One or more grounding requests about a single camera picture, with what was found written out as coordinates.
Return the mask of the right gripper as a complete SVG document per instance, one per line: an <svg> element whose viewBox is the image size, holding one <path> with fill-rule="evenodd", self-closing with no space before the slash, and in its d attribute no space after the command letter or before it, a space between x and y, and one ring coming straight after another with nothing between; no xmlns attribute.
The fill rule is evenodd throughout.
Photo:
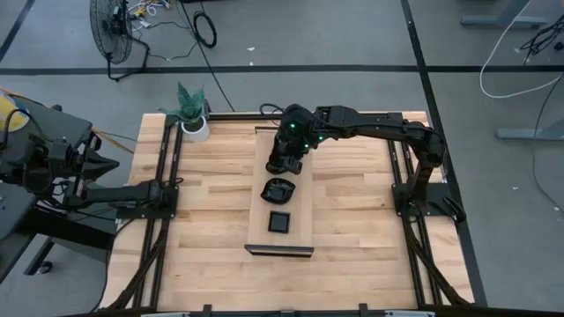
<svg viewBox="0 0 564 317"><path fill-rule="evenodd" d="M300 159L311 150L309 133L302 130L278 129L274 136L274 144L265 169L271 174L289 173L299 175L302 170ZM290 157L284 164L282 158Z"/></svg>

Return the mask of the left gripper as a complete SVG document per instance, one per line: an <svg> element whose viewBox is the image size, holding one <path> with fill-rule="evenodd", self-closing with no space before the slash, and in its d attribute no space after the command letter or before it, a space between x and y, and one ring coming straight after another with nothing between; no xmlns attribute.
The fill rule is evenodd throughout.
<svg viewBox="0 0 564 317"><path fill-rule="evenodd" d="M76 158L75 170L85 178L100 178L119 166L118 161L105 158L98 153L101 140L94 132L89 134L82 145L84 149Z"/></svg>

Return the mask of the black leaf-shaped plate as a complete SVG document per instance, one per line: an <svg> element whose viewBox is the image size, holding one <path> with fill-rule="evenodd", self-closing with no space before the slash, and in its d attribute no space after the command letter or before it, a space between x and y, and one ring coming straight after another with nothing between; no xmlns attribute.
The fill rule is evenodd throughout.
<svg viewBox="0 0 564 317"><path fill-rule="evenodd" d="M260 196L268 203L282 205L291 200L295 189L296 186L288 180L272 178L265 183Z"/></svg>

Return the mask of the black small square plate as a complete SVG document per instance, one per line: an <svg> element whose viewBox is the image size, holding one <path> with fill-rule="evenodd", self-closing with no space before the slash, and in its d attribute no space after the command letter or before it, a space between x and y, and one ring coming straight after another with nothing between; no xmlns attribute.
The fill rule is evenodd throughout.
<svg viewBox="0 0 564 317"><path fill-rule="evenodd" d="M288 234L290 218L291 214L288 212L272 210L269 217L268 231Z"/></svg>

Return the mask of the wooden sorting tray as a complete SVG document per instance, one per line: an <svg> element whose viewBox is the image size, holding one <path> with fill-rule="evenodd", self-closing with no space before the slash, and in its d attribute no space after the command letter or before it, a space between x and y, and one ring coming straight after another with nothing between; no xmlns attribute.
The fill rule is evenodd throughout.
<svg viewBox="0 0 564 317"><path fill-rule="evenodd" d="M282 205L268 203L260 196L265 183L275 177L265 169L274 144L275 134L274 128L256 128L249 228L244 248L252 255L310 258L315 251L312 242L312 158L307 155L301 160L302 170L299 175L282 173L279 176L279 178L288 180L296 186L288 203ZM268 231L272 210L291 214L288 234Z"/></svg>

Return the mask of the black side table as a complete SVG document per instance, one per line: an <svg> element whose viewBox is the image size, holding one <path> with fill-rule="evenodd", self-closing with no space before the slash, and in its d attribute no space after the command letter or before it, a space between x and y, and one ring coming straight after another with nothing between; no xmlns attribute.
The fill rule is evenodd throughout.
<svg viewBox="0 0 564 317"><path fill-rule="evenodd" d="M37 234L102 250L114 238L37 206L42 195L52 196L53 179L64 174L59 163L48 161L50 153L62 142L78 148L92 124L37 103L15 110L29 122L14 132L0 131L0 284Z"/></svg>

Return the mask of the white yellow wipes container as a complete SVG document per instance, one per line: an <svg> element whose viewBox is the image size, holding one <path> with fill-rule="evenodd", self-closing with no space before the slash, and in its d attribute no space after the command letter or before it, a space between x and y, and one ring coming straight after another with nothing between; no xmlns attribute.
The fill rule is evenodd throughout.
<svg viewBox="0 0 564 317"><path fill-rule="evenodd" d="M9 96L6 92L0 91L0 131L6 125L9 113L16 109L9 122L9 131L17 131L24 128L29 122L27 110L24 107L18 106L13 97Z"/></svg>

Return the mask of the potted plant white pot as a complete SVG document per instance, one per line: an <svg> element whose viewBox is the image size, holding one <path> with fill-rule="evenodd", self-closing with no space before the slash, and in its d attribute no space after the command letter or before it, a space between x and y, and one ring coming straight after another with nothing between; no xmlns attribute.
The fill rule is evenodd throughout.
<svg viewBox="0 0 564 317"><path fill-rule="evenodd" d="M190 92L180 82L177 83L176 97L178 108L171 110L160 107L159 111L166 115L172 115L180 124L182 132L192 143L202 143L210 135L208 119L210 107L204 95L204 88L200 87Z"/></svg>

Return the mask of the black floor fan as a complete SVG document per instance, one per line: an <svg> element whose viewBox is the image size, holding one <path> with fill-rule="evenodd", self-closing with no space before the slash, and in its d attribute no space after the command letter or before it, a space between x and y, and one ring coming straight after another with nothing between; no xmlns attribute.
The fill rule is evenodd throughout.
<svg viewBox="0 0 564 317"><path fill-rule="evenodd" d="M93 40L106 61L108 78L115 82L142 73L146 68L150 53L149 45L133 36L132 17L128 4L128 0L89 0L89 19ZM128 60L133 43L145 49L141 65L122 75L113 75L112 66Z"/></svg>

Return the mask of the gray desk foot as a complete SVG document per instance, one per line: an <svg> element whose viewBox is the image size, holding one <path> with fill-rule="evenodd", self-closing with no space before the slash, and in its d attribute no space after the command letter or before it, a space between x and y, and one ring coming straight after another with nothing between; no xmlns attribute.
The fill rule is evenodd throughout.
<svg viewBox="0 0 564 317"><path fill-rule="evenodd" d="M490 27L490 28L517 28L517 29L539 29L548 21L537 16L527 16L527 10L531 0L509 0L506 7L497 15L463 15L462 26Z"/></svg>
<svg viewBox="0 0 564 317"><path fill-rule="evenodd" d="M497 129L495 135L499 139L564 141L564 118L542 129Z"/></svg>

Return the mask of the black aluminium station frame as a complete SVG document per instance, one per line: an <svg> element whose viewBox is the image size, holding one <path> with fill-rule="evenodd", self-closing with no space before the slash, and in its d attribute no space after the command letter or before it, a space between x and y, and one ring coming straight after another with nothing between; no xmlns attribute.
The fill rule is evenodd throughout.
<svg viewBox="0 0 564 317"><path fill-rule="evenodd" d="M131 182L155 175L166 118L144 115ZM213 113L202 143L173 124L163 177L178 186L174 216L124 226L101 308L65 317L564 317L478 304L458 220L410 216L398 194L415 163L401 142L311 151L313 255L249 253L256 128L277 119Z"/></svg>

